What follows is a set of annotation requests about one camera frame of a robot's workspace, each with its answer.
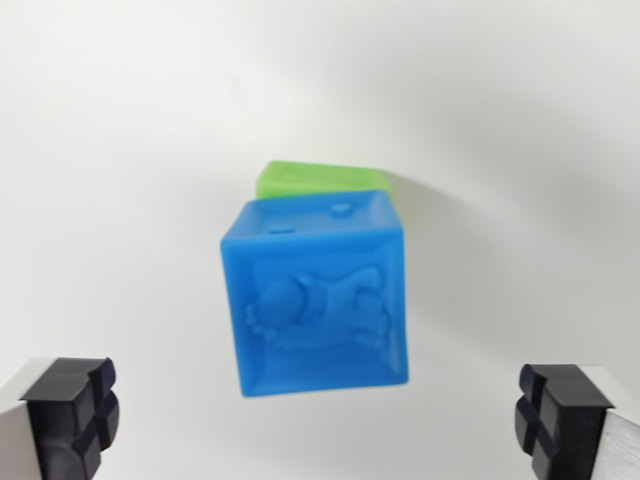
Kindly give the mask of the black-tipped metal gripper left finger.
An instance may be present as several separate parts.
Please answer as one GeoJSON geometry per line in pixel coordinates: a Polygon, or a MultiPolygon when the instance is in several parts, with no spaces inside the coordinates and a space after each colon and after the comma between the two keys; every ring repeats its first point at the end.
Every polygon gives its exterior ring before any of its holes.
{"type": "Polygon", "coordinates": [[[109,358],[36,357],[1,387],[1,477],[92,479],[119,425],[109,358]]]}

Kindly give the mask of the black-tipped metal gripper right finger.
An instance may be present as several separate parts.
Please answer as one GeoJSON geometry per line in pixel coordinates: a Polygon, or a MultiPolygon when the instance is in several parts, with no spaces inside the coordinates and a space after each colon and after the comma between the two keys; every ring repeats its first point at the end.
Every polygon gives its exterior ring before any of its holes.
{"type": "Polygon", "coordinates": [[[539,479],[637,479],[639,399],[596,365],[526,364],[515,433],[539,479]]]}

